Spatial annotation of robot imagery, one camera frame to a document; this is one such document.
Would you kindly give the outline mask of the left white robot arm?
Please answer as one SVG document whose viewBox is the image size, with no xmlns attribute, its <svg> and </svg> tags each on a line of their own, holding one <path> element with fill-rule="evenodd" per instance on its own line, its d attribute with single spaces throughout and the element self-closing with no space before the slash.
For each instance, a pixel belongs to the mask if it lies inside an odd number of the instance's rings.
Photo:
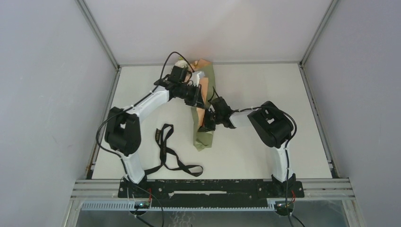
<svg viewBox="0 0 401 227">
<path fill-rule="evenodd" d="M 136 197 L 144 196 L 148 185 L 142 181 L 146 172 L 140 163 L 137 153 L 141 144 L 141 123 L 155 110 L 173 98 L 180 98 L 184 103 L 193 107 L 204 107 L 201 85 L 193 81 L 169 81 L 158 79 L 155 88 L 140 99 L 137 103 L 125 108 L 113 107 L 107 119 L 101 123 L 96 132 L 98 146 L 111 154 L 116 155 L 123 166 L 125 178 L 131 182 L 130 192 Z M 105 148 L 101 144 L 100 130 L 105 127 L 104 140 L 109 145 Z"/>
</svg>

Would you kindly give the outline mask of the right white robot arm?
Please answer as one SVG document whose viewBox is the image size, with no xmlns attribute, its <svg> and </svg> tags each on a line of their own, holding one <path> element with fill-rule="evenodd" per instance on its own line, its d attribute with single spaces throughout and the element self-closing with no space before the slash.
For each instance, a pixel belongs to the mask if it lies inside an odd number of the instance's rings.
<svg viewBox="0 0 401 227">
<path fill-rule="evenodd" d="M 287 196 L 296 181 L 288 151 L 289 143 L 297 131 L 294 119 L 271 101 L 258 107 L 233 110 L 222 98 L 215 99 L 211 108 L 205 111 L 199 131 L 214 131 L 220 124 L 229 129 L 252 126 L 261 141 L 275 149 L 272 153 L 273 190 L 280 197 Z"/>
</svg>

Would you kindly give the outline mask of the white fake flower stem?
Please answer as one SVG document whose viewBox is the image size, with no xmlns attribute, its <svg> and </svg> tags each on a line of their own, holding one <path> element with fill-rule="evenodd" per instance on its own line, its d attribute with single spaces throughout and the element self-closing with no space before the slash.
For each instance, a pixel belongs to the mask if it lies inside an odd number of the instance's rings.
<svg viewBox="0 0 401 227">
<path fill-rule="evenodd" d="M 178 60 L 178 61 L 174 64 L 174 66 L 179 67 L 179 68 L 182 68 L 182 69 L 189 69 L 189 68 L 190 68 L 190 64 L 189 64 L 186 60 L 184 60 L 184 59 Z"/>
</svg>

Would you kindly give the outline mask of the orange wrapping paper sheet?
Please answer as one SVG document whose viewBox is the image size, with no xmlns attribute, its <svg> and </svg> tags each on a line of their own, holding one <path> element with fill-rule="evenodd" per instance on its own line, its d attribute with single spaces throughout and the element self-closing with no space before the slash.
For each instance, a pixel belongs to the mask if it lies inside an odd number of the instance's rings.
<svg viewBox="0 0 401 227">
<path fill-rule="evenodd" d="M 205 108 L 192 107 L 193 119 L 193 146 L 197 151 L 211 148 L 213 142 L 213 129 L 210 120 L 211 114 L 207 112 L 210 108 L 210 101 L 216 97 L 214 94 L 215 73 L 213 64 L 210 61 L 199 59 L 191 64 L 195 70 L 203 71 L 205 76 L 200 79 L 201 95 L 205 103 Z"/>
</svg>

